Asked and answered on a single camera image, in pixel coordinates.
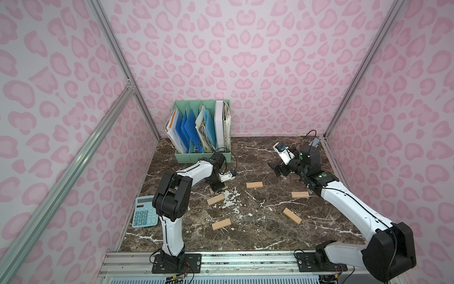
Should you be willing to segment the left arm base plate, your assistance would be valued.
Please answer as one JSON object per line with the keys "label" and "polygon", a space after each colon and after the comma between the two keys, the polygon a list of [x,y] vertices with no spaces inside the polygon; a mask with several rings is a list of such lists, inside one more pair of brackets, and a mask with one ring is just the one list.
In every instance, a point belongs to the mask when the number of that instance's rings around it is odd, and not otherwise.
{"label": "left arm base plate", "polygon": [[183,273],[189,269],[190,272],[200,273],[202,255],[198,253],[180,253],[178,256],[160,253],[153,260],[153,274]]}

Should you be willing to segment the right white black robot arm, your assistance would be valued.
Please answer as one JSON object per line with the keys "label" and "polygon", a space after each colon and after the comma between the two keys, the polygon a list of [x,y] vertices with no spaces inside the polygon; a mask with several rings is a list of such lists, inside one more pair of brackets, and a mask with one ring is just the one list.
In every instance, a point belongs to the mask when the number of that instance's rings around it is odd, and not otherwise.
{"label": "right white black robot arm", "polygon": [[316,246],[314,265],[327,271],[336,264],[367,270],[378,281],[389,280],[416,267],[412,229],[395,223],[356,197],[334,174],[322,170],[320,153],[311,145],[300,149],[281,142],[273,146],[280,161],[269,163],[276,176],[293,173],[317,196],[332,204],[361,232],[363,245],[326,241]]}

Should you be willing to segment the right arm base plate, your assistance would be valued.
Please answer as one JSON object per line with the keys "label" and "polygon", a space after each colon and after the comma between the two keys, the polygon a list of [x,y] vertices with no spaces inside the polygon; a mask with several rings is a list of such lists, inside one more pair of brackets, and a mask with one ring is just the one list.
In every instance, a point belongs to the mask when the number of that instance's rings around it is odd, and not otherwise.
{"label": "right arm base plate", "polygon": [[348,271],[347,265],[332,263],[321,251],[304,252],[295,250],[293,256],[297,261],[300,272],[336,272]]}

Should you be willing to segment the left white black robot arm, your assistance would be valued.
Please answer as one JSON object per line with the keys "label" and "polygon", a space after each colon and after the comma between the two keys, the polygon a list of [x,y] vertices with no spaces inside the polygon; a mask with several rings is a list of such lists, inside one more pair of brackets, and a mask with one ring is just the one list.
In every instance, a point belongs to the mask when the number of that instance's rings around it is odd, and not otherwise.
{"label": "left white black robot arm", "polygon": [[184,254],[182,217],[189,207],[192,186],[205,181],[214,192],[225,188],[225,183],[236,178],[236,170],[222,170],[225,156],[214,153],[202,157],[188,168],[165,171],[153,199],[153,207],[162,224],[162,255],[179,257]]}

